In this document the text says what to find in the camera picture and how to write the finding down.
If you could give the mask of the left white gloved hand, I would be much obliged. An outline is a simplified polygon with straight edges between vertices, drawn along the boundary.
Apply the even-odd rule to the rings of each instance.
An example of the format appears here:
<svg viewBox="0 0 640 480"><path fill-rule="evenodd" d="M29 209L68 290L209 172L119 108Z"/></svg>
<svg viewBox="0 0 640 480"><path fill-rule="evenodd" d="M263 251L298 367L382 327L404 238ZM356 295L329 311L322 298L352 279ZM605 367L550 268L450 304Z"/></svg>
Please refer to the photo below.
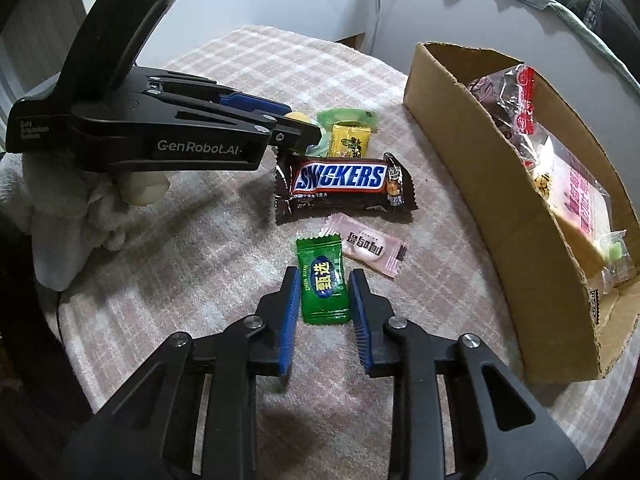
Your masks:
<svg viewBox="0 0 640 480"><path fill-rule="evenodd" d="M1 215L32 238L35 277L55 292L70 286L96 248L122 248L131 209L158 202L169 187L157 171L111 177L61 157L1 154Z"/></svg>

